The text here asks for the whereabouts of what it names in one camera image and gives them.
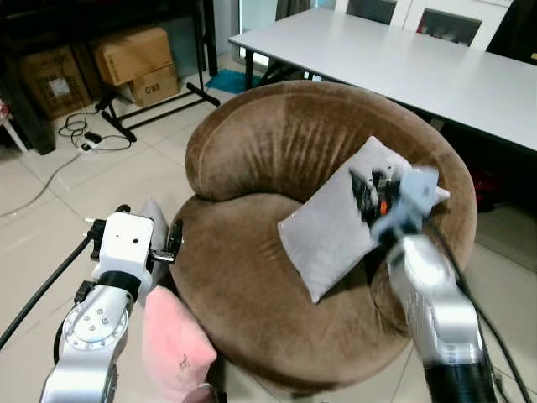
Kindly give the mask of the teal floor mat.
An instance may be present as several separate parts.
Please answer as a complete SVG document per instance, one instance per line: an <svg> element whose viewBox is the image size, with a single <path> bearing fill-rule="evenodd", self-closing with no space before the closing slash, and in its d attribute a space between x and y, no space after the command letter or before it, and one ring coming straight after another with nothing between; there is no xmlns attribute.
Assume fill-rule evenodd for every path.
<svg viewBox="0 0 537 403"><path fill-rule="evenodd" d="M238 93L245 92L249 85L246 83L245 73L234 70L221 70L207 82L207 87L216 89L216 91L231 93L231 95L238 95Z"/></svg>

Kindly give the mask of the small printed cardboard box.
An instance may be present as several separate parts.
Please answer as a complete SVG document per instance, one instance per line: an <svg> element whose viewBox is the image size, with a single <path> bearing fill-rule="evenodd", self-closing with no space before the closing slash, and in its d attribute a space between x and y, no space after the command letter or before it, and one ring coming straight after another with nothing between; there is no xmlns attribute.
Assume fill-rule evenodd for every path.
<svg viewBox="0 0 537 403"><path fill-rule="evenodd" d="M138 107L149 107L175 96L180 91L178 84L175 65L168 64L124 84L122 94Z"/></svg>

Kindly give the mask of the long white table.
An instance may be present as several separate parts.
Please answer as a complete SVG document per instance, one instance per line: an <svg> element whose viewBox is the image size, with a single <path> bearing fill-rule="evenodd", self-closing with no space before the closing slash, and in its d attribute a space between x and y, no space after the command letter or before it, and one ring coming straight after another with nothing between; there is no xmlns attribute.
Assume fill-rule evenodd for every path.
<svg viewBox="0 0 537 403"><path fill-rule="evenodd" d="M229 41L537 150L534 65L324 8Z"/></svg>

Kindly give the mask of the dark labelled cardboard box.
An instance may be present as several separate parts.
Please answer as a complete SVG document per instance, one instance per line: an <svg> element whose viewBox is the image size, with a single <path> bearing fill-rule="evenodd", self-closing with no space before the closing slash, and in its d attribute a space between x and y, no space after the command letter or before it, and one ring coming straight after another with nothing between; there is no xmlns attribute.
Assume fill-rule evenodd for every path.
<svg viewBox="0 0 537 403"><path fill-rule="evenodd" d="M76 54L69 45L23 56L18 66L23 83L48 119L63 118L91 104Z"/></svg>

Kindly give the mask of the grey rectangular pillow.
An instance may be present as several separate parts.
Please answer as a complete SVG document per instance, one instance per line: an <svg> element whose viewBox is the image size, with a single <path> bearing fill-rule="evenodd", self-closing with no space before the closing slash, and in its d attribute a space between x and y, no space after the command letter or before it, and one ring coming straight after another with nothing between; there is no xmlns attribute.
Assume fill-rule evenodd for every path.
<svg viewBox="0 0 537 403"><path fill-rule="evenodd" d="M368 138L303 207L279 222L281 244L300 274L311 303L319 303L330 288L379 246L372 238L371 227L362 222L361 210L357 210L349 170L357 170L366 186L373 187L373 170L386 170L392 178L411 168L414 166L406 158L379 139ZM437 204L451 196L440 187L438 193Z"/></svg>
<svg viewBox="0 0 537 403"><path fill-rule="evenodd" d="M153 198L147 199L138 215L154 220L154 230L153 234L151 234L150 242L151 249L164 249L166 241L168 241L169 224L156 200ZM175 283L171 275L171 264L161 264L161 262L154 261L154 259L149 259L147 268L149 268L151 276L153 276L154 285L161 285L161 287L176 293Z"/></svg>

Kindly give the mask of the large plain cardboard box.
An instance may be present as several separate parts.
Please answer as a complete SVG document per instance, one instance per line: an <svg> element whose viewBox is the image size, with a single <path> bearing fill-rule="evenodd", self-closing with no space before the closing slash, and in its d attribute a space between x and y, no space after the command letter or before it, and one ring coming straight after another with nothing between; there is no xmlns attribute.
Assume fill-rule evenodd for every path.
<svg viewBox="0 0 537 403"><path fill-rule="evenodd" d="M118 32L92 44L96 68L104 83L119 86L173 64L164 28L145 27Z"/></svg>

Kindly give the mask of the white glass door cabinet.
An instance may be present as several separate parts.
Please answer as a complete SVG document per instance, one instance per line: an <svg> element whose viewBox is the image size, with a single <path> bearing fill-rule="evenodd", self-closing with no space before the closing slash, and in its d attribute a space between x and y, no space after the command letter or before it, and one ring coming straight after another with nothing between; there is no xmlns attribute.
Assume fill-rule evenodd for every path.
<svg viewBox="0 0 537 403"><path fill-rule="evenodd" d="M514 0L317 0L322 7L486 50Z"/></svg>

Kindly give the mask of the pink plush pillow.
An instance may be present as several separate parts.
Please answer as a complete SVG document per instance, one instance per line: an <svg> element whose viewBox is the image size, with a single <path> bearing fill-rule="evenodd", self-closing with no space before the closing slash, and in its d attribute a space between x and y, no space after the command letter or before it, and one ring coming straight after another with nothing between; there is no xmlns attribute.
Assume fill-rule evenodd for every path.
<svg viewBox="0 0 537 403"><path fill-rule="evenodd" d="M219 403L208 381L217 350L185 304L162 285L145 298L142 355L166 403Z"/></svg>

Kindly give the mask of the red fabric item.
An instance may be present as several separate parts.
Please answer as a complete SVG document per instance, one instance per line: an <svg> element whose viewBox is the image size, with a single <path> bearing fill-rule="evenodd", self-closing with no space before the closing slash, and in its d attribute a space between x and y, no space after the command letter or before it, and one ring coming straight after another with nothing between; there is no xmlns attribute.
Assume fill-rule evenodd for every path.
<svg viewBox="0 0 537 403"><path fill-rule="evenodd" d="M473 181L477 211L490 212L495 210L498 204L505 202L507 191L502 178L494 173L475 169L469 169L469 175Z"/></svg>

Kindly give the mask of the brown round velvet sofa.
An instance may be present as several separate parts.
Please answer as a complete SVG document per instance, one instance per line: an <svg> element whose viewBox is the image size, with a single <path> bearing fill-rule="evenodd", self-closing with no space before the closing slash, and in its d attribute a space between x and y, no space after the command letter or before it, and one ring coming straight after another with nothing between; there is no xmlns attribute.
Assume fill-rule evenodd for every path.
<svg viewBox="0 0 537 403"><path fill-rule="evenodd" d="M369 137L440 170L449 198L433 219L466 264L477 223L471 173L440 132L387 97L323 81L260 86L211 112L185 150L193 196L177 212L178 296L223 357L280 389L371 379L410 343L381 254L315 303L277 229Z"/></svg>

